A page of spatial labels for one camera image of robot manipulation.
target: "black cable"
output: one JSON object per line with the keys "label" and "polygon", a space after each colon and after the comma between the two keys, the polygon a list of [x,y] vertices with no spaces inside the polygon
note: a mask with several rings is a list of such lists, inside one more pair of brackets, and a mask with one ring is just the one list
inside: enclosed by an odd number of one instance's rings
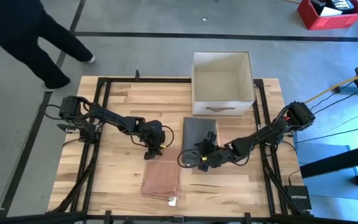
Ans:
{"label": "black cable", "polygon": [[97,125],[99,125],[99,124],[100,124],[100,126],[98,127],[98,129],[102,128],[106,124],[106,122],[99,122]]}
{"label": "black cable", "polygon": [[351,122],[352,120],[354,120],[354,119],[356,119],[356,118],[358,118],[358,115],[357,115],[357,116],[355,116],[355,117],[354,117],[354,118],[352,118],[352,119],[349,119],[349,120],[347,120],[347,121],[343,122],[342,124],[340,124],[340,125],[336,126],[335,128],[330,129],[329,131],[325,131],[325,132],[320,133],[320,134],[317,134],[317,135],[315,135],[315,136],[313,136],[313,137],[318,137],[318,136],[322,136],[323,134],[330,133],[331,131],[334,131],[335,129],[337,129],[337,128],[341,127],[342,125],[345,125],[345,124],[347,124],[347,123]]}
{"label": "black cable", "polygon": [[72,143],[72,142],[75,142],[75,141],[79,141],[79,140],[80,140],[80,139],[78,138],[78,139],[74,139],[74,140],[67,141],[67,142],[65,142],[65,143],[63,144],[62,147],[65,147],[67,144]]}
{"label": "black cable", "polygon": [[145,145],[136,143],[136,142],[134,141],[134,137],[133,137],[133,135],[132,135],[132,132],[129,132],[129,136],[131,137],[132,143],[134,143],[135,145],[137,145],[137,146],[142,146],[142,147],[147,147],[147,146],[145,146]]}
{"label": "black cable", "polygon": [[[298,151],[296,150],[295,146],[287,141],[283,141],[284,143],[287,143],[289,144],[290,146],[292,146],[293,150],[295,151],[295,153],[298,155]],[[269,155],[266,155],[266,156],[271,156],[273,154],[275,154],[277,152],[277,149],[278,149],[278,145],[274,145],[274,151],[272,151],[272,153],[270,153]]]}
{"label": "black cable", "polygon": [[44,115],[45,115],[47,118],[49,118],[49,119],[54,119],[54,120],[57,120],[57,121],[63,121],[62,118],[54,118],[54,117],[51,117],[51,116],[49,116],[49,115],[47,114],[47,108],[48,108],[49,106],[52,106],[52,107],[54,107],[54,108],[60,109],[60,107],[57,106],[57,105],[45,105],[44,108],[43,108]]}
{"label": "black cable", "polygon": [[[296,174],[296,173],[299,172],[299,171],[301,171],[301,169],[298,169],[297,171],[293,172],[292,174]],[[292,183],[291,183],[291,175],[292,175],[292,174],[290,174],[290,175],[288,176],[288,183],[290,184],[290,186],[292,186]]]}
{"label": "black cable", "polygon": [[326,138],[326,137],[335,136],[335,135],[338,135],[338,134],[345,134],[345,133],[349,133],[349,132],[352,132],[352,131],[357,131],[357,130],[358,130],[358,128],[353,129],[353,130],[349,130],[349,131],[344,131],[344,132],[341,132],[341,133],[330,134],[330,135],[327,135],[327,136],[322,136],[322,137],[318,137],[318,138],[312,138],[312,139],[307,139],[307,140],[303,140],[303,141],[298,141],[298,142],[294,142],[294,143],[307,142],[307,141],[311,141],[311,140],[316,140],[316,139],[321,139],[321,138]]}
{"label": "black cable", "polygon": [[175,138],[175,134],[173,133],[172,128],[170,128],[170,127],[168,127],[168,126],[166,126],[166,125],[163,125],[162,127],[163,127],[163,128],[168,128],[168,129],[171,131],[171,133],[172,133],[172,140],[171,140],[171,142],[170,142],[168,145],[165,146],[165,147],[169,147],[169,146],[173,143],[173,139]]}
{"label": "black cable", "polygon": [[288,110],[288,106],[285,106],[285,107],[278,113],[277,117],[275,118],[275,121],[274,121],[274,124],[273,124],[272,128],[274,128],[274,127],[276,126],[278,119],[279,119],[280,117],[284,116],[285,113],[287,112],[287,110]]}
{"label": "black cable", "polygon": [[338,100],[338,101],[336,101],[336,102],[334,102],[334,103],[331,103],[330,105],[324,107],[324,108],[321,109],[321,110],[318,110],[317,112],[315,112],[315,113],[313,113],[313,114],[319,113],[320,111],[323,111],[323,110],[329,108],[330,106],[335,105],[336,103],[339,103],[339,102],[341,102],[341,101],[344,101],[344,100],[350,98],[351,96],[353,96],[353,95],[355,95],[355,94],[358,94],[358,91],[355,92],[355,93],[350,94],[349,96],[347,96],[347,97],[345,97],[345,98],[343,98],[343,99],[340,99],[340,100]]}
{"label": "black cable", "polygon": [[236,166],[244,166],[244,165],[246,165],[246,164],[248,163],[250,156],[251,156],[251,154],[250,154],[250,152],[249,152],[249,154],[248,154],[248,156],[247,156],[247,160],[246,160],[243,164],[238,164],[238,163],[235,162],[233,159],[232,159],[231,163],[233,163],[233,164],[236,165]]}
{"label": "black cable", "polygon": [[178,157],[177,157],[177,164],[178,164],[180,167],[186,168],[186,169],[187,169],[187,168],[197,167],[197,166],[200,164],[200,162],[199,162],[198,164],[191,165],[191,166],[184,166],[184,165],[181,164],[181,162],[179,162],[180,156],[182,156],[183,153],[185,153],[185,152],[195,152],[198,156],[200,156],[200,152],[198,152],[198,150],[196,150],[196,149],[185,149],[185,150],[183,150],[182,152],[179,153],[179,155],[178,155]]}
{"label": "black cable", "polygon": [[270,154],[267,154],[266,156],[271,156],[277,152],[278,145],[274,145],[273,147],[274,147],[273,151]]}
{"label": "black cable", "polygon": [[86,106],[85,106],[85,104],[83,103],[82,104],[82,107],[84,108],[84,110],[86,110],[87,112],[89,112],[90,111],[90,109],[89,108],[87,108]]}
{"label": "black cable", "polygon": [[287,141],[283,141],[286,144],[289,144],[290,146],[292,146],[293,150],[295,150],[295,153],[298,155],[298,150],[296,150],[295,146]]}
{"label": "black cable", "polygon": [[[349,86],[350,84],[352,84],[353,82],[350,82],[350,83],[349,83],[349,84],[347,84],[345,87],[340,88],[340,89],[339,89],[339,91],[341,91],[341,90],[345,89],[346,87],[348,87],[348,86]],[[339,93],[339,91],[337,91],[337,92],[335,92],[335,93],[331,94],[329,97],[327,97],[327,98],[325,98],[325,99],[321,100],[318,104],[316,104],[316,105],[312,106],[312,107],[310,108],[310,111],[311,111],[311,110],[313,110],[313,108],[315,108],[316,106],[320,105],[322,102],[324,102],[324,101],[326,101],[326,100],[330,99],[330,97],[332,97],[333,95],[335,95],[335,94]]]}

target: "white cardboard box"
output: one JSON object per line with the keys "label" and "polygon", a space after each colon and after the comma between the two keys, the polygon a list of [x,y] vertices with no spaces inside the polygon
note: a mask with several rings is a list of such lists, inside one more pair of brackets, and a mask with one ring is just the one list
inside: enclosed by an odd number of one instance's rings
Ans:
{"label": "white cardboard box", "polygon": [[248,52],[195,52],[193,115],[243,115],[255,101]]}

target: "gray floor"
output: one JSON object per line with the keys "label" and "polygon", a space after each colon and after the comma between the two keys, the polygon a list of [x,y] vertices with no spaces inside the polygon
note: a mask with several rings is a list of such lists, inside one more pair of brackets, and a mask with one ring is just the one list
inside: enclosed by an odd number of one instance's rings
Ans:
{"label": "gray floor", "polygon": [[[43,3],[59,23],[69,27],[79,0]],[[297,4],[280,0],[88,0],[76,30],[358,37],[358,22],[347,30],[308,31],[296,7]],[[253,76],[279,78],[286,103],[307,100],[354,76],[358,67],[358,44],[352,43],[124,37],[80,40],[98,60],[94,65],[83,65],[67,56],[62,70],[72,83],[53,93],[52,104],[75,95],[83,75],[133,76],[139,69],[144,76],[190,76],[192,55],[198,50],[249,51]],[[45,41],[40,44],[51,58],[57,59],[60,52],[56,48]],[[40,84],[25,66],[0,49],[0,203],[42,99]],[[331,102],[341,97],[333,97]],[[316,123],[300,133],[298,139],[358,128],[357,118],[328,132],[357,115],[355,96],[321,112]],[[56,123],[43,120],[9,216],[45,212],[65,138]],[[355,132],[315,142],[355,148],[357,137]]]}
{"label": "gray floor", "polygon": [[358,201],[347,198],[310,196],[311,214],[320,218],[335,218],[358,222]]}

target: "black metal frame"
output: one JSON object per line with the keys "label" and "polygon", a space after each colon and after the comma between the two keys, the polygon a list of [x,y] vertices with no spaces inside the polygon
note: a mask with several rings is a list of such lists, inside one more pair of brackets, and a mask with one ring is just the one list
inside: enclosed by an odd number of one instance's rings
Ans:
{"label": "black metal frame", "polygon": [[[136,71],[136,75],[134,78],[98,78],[94,102],[98,103],[99,96],[101,94],[101,90],[103,86],[106,86],[104,92],[104,98],[102,102],[102,107],[106,107],[109,98],[109,92],[111,89],[111,85],[114,82],[142,82],[142,83],[191,83],[190,78],[139,78],[139,71]],[[267,99],[265,95],[265,88],[263,80],[255,79],[255,86],[260,89],[260,95],[262,100],[262,108],[264,110],[264,118],[265,122],[269,124],[270,116],[269,109],[267,107]],[[253,104],[254,107],[254,115],[255,115],[255,123],[256,128],[258,125],[261,125],[260,115],[257,100]],[[83,153],[81,155],[80,165],[78,168],[76,184],[67,195],[66,199],[60,204],[60,206],[54,209],[51,212],[47,212],[43,215],[30,215],[24,217],[10,217],[0,219],[0,223],[73,223],[77,221],[87,221],[87,220],[104,220],[104,223],[112,223],[114,220],[142,220],[142,221],[168,221],[173,223],[185,223],[185,222],[241,222],[245,224],[250,224],[252,222],[259,223],[358,223],[358,222],[349,222],[343,220],[332,220],[332,219],[324,219],[324,218],[315,218],[307,215],[299,215],[294,212],[293,204],[288,203],[288,206],[292,210],[293,215],[288,215],[287,211],[287,203],[291,202],[291,198],[288,196],[284,188],[282,187],[282,180],[280,175],[280,168],[278,164],[277,155],[272,154],[272,164],[274,171],[270,168],[269,161],[267,159],[267,154],[265,144],[260,144],[260,154],[262,158],[262,168],[264,172],[266,193],[268,199],[268,206],[270,217],[266,218],[251,218],[250,213],[244,213],[243,217],[186,217],[186,216],[126,216],[126,215],[111,215],[111,211],[106,211],[105,215],[87,215],[90,197],[91,197],[91,189],[93,184],[93,177],[96,168],[96,161],[99,153],[99,145],[100,145],[100,137],[103,131],[103,127],[99,129],[98,140],[94,144],[92,158],[86,167],[86,159],[89,153],[90,145],[85,143],[83,148]],[[80,212],[76,212],[76,208],[78,206],[78,197],[80,195],[81,186],[88,179],[88,183],[86,185],[85,190],[85,199],[82,204],[82,210]],[[282,214],[275,212],[275,204],[273,201],[273,191],[270,180],[275,184],[280,196],[280,208],[282,210]],[[70,212],[65,212],[67,208],[70,206]]]}
{"label": "black metal frame", "polygon": [[326,174],[341,169],[358,166],[358,149],[343,152],[336,156],[321,159],[301,166],[303,178]]}

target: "black pants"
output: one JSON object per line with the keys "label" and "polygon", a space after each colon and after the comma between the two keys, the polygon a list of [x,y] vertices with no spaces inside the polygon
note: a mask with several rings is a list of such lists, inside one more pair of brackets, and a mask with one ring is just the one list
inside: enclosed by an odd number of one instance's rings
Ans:
{"label": "black pants", "polygon": [[42,79],[47,88],[60,88],[67,85],[70,79],[55,65],[48,54],[39,47],[39,37],[43,37],[81,62],[89,61],[93,56],[73,34],[58,24],[45,11],[38,25],[28,33],[14,40],[0,43],[0,46],[6,52],[26,64],[35,75]]}

